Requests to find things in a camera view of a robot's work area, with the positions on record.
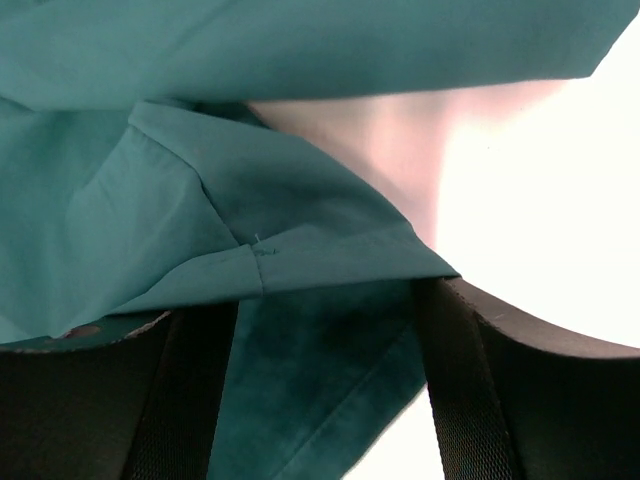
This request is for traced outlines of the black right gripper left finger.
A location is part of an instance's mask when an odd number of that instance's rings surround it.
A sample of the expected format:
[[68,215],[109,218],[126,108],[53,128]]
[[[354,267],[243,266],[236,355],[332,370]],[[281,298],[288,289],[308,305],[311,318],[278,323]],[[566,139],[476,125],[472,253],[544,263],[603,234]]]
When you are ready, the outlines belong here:
[[237,312],[156,312],[108,344],[3,347],[2,477],[205,478]]

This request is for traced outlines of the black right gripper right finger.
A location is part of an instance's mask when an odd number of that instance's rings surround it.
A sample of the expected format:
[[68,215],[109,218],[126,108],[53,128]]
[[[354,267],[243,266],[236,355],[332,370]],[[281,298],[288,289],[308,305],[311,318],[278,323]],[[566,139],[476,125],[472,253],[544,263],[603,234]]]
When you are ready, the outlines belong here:
[[638,478],[637,348],[461,279],[416,280],[412,295],[446,478]]

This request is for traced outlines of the teal shorts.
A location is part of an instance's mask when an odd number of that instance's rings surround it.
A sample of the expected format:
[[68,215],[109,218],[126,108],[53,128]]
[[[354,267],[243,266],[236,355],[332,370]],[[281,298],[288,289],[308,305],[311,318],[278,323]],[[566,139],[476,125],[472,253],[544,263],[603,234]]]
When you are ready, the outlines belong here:
[[249,100],[583,77],[635,1],[5,1],[1,350],[236,303],[203,479],[336,479],[423,386],[404,216]]

